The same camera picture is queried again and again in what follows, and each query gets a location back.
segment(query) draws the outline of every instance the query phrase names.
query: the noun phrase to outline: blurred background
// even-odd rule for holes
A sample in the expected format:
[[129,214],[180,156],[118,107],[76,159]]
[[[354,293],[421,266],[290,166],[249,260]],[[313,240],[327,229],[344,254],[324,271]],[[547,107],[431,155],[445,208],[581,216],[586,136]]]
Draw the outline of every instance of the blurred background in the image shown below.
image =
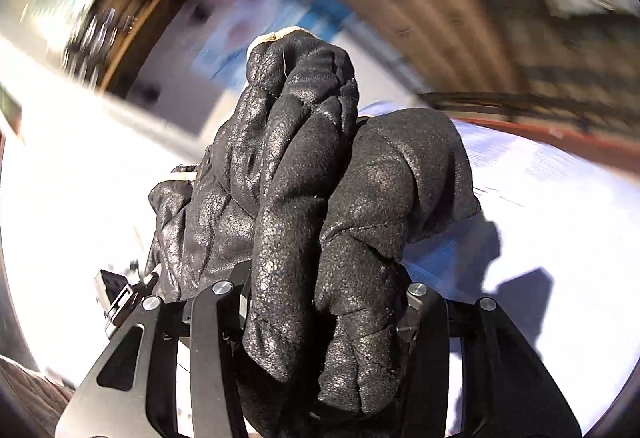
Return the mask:
[[491,293],[603,436],[640,355],[639,0],[0,0],[0,354],[81,382],[92,278],[136,277],[148,192],[231,116],[254,38],[293,25],[348,51],[361,113],[455,119],[483,214],[404,264]]

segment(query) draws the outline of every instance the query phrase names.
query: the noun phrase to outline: brown fabric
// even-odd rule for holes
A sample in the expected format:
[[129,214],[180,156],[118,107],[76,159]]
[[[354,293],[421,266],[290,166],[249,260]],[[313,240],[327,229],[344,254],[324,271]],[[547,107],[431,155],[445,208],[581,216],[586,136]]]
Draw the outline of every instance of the brown fabric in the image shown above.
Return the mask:
[[58,420],[73,396],[73,391],[51,382],[36,371],[0,355],[0,374],[4,376],[25,410],[53,436]]

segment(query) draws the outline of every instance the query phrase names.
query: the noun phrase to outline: bolt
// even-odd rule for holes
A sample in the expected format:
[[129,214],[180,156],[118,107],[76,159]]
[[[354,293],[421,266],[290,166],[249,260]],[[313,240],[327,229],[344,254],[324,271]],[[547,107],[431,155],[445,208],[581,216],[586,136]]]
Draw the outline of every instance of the bolt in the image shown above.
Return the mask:
[[142,301],[142,307],[147,311],[155,310],[159,306],[160,306],[160,299],[155,295],[152,295],[151,297],[146,297]]
[[225,293],[231,292],[231,289],[234,286],[229,281],[218,281],[215,285],[213,285],[213,293],[216,295],[224,295]]
[[480,307],[483,310],[486,310],[487,312],[492,312],[495,310],[495,307],[497,307],[497,304],[495,303],[495,301],[489,297],[483,297],[480,300]]
[[427,287],[423,283],[411,283],[407,291],[411,295],[415,295],[416,297],[420,297],[427,293]]

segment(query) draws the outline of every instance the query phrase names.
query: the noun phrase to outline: black leather glove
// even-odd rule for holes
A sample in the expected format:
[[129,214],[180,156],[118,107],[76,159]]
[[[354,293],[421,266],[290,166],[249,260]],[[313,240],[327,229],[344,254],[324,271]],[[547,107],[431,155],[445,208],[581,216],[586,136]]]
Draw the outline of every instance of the black leather glove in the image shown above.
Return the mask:
[[450,120],[403,110],[356,121],[353,67],[300,31],[259,40],[248,85],[193,182],[158,184],[147,272],[195,296],[253,260],[234,353],[245,416],[271,436],[388,436],[405,357],[404,246],[475,214]]

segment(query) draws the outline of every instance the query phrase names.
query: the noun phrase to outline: glove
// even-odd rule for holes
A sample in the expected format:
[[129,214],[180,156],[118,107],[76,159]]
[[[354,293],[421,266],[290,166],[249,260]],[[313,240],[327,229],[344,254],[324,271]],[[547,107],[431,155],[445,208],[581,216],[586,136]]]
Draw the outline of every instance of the glove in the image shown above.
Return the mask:
[[475,214],[450,120],[404,110],[357,121],[348,55],[306,31],[258,38],[247,86],[202,162],[150,194],[146,271],[195,296],[252,265],[234,350],[247,420],[263,435],[389,436],[406,357],[396,339],[410,241]]

